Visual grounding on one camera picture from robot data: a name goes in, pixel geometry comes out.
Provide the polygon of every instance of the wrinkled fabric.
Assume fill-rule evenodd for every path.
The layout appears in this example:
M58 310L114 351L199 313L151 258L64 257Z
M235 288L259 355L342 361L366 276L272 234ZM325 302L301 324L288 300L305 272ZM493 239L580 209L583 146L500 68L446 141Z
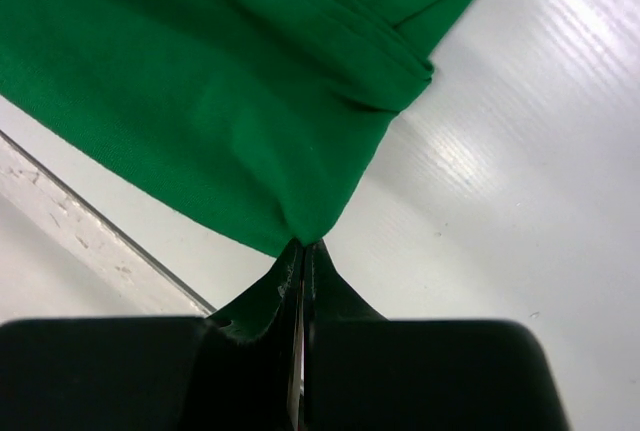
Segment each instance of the wrinkled fabric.
M0 0L0 94L276 255L333 226L470 1Z

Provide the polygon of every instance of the green towel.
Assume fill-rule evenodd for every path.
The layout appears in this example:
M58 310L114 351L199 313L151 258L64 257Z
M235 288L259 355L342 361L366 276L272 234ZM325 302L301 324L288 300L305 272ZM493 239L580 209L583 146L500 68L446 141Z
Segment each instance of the green towel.
M470 1L0 0L0 94L276 255L334 225Z

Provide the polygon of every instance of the green cloth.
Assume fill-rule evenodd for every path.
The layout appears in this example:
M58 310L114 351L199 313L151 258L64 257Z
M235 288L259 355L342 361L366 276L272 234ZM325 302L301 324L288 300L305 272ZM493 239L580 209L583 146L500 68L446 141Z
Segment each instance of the green cloth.
M275 255L333 226L470 1L0 0L0 94Z

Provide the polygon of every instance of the green fabric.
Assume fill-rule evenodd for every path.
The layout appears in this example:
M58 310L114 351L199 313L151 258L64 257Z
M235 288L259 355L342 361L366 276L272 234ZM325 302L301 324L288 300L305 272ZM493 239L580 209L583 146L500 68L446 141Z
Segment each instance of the green fabric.
M275 255L333 226L470 1L0 0L0 94Z

